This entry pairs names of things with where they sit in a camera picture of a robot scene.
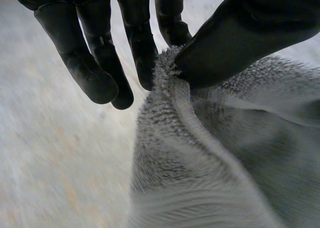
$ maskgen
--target gray surface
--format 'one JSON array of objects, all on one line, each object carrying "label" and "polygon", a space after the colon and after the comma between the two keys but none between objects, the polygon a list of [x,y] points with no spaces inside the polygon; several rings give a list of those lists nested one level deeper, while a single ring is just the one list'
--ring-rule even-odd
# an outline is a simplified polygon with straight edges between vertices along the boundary
[{"label": "gray surface", "polygon": [[[222,0],[185,0],[192,34]],[[0,0],[0,227],[120,227],[126,218],[138,85],[116,0],[112,34],[135,103],[92,103],[33,13]],[[151,27],[160,49],[151,0]],[[281,53],[318,63],[320,36]]]}]

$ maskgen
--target floor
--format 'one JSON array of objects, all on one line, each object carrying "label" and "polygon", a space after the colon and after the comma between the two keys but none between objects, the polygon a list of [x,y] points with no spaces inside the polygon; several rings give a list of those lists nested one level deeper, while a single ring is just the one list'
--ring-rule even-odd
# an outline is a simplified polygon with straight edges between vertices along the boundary
[{"label": "floor", "polygon": [[[223,0],[185,0],[194,34]],[[135,102],[119,111],[92,103],[73,81],[33,13],[0,0],[0,227],[121,227],[128,208],[139,86],[119,6],[112,35]],[[150,1],[158,49],[165,43]],[[320,62],[320,35],[281,51]]]}]

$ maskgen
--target terry cloth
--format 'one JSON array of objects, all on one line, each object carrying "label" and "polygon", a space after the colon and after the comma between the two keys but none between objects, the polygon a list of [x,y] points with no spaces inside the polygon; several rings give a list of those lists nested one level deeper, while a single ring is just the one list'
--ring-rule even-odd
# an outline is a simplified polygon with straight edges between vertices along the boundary
[{"label": "terry cloth", "polygon": [[320,227],[320,67],[271,55],[190,90],[178,51],[137,120],[127,227]]}]

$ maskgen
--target gray fabric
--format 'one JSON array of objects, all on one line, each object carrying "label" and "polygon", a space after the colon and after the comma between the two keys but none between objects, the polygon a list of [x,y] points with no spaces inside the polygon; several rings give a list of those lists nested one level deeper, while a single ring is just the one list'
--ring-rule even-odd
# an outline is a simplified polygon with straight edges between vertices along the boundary
[{"label": "gray fabric", "polygon": [[190,91],[178,51],[137,120],[127,227],[320,227],[320,67],[269,56]]}]

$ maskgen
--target glove finger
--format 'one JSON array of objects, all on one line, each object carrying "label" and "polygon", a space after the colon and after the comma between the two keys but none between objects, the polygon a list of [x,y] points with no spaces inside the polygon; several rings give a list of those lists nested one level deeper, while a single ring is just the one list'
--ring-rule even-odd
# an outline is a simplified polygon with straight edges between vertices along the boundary
[{"label": "glove finger", "polygon": [[150,0],[117,0],[141,86],[151,91],[158,54],[150,28]]},{"label": "glove finger", "polygon": [[111,103],[120,110],[129,108],[134,102],[134,95],[113,45],[110,0],[94,0],[77,5],[77,12],[91,53],[118,85],[118,96]]},{"label": "glove finger", "polygon": [[79,25],[76,7],[64,1],[56,2],[39,7],[34,16],[87,96],[98,104],[113,100],[118,94],[117,84],[90,54]]}]

